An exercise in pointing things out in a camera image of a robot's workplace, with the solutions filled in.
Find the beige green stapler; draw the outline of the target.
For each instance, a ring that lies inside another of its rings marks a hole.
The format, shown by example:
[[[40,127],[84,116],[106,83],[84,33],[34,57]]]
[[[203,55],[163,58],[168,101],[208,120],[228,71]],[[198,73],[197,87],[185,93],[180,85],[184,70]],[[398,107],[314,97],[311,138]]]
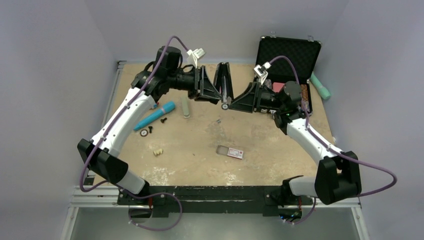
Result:
[[[183,117],[185,119],[188,119],[191,115],[190,115],[190,107],[189,107],[188,98],[186,96],[181,97],[181,109],[182,109]]]

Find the black stapler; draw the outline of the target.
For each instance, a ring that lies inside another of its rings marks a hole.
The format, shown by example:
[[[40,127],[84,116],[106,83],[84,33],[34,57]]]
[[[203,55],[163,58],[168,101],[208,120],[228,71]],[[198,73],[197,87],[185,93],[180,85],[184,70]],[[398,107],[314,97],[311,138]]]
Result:
[[[229,106],[234,98],[234,93],[230,64],[228,62],[220,62],[216,66],[213,84],[221,96],[222,105]]]

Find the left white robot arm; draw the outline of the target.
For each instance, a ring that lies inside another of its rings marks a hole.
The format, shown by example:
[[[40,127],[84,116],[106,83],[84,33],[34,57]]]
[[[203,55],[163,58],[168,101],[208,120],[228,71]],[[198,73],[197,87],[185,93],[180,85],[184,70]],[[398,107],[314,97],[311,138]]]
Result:
[[[77,145],[86,168],[130,192],[130,199],[138,205],[148,201],[149,183],[118,158],[138,121],[170,89],[186,91],[191,100],[215,105],[222,99],[205,67],[198,66],[205,51],[198,48],[186,53],[190,71],[184,71],[181,66],[183,56],[178,48],[162,46],[156,60],[135,76],[123,102],[108,122],[90,140],[81,139]]]

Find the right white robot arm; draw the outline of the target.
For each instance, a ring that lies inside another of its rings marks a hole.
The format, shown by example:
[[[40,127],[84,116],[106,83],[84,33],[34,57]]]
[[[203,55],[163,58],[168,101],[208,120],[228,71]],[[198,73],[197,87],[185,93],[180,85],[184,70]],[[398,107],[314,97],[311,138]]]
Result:
[[[362,191],[357,155],[344,152],[322,138],[307,121],[301,103],[302,87],[295,81],[285,83],[279,92],[254,81],[228,108],[247,113],[274,111],[276,127],[296,141],[316,163],[314,177],[299,175],[283,180],[278,195],[282,201],[292,204],[300,196],[310,196],[330,205],[356,197]]]

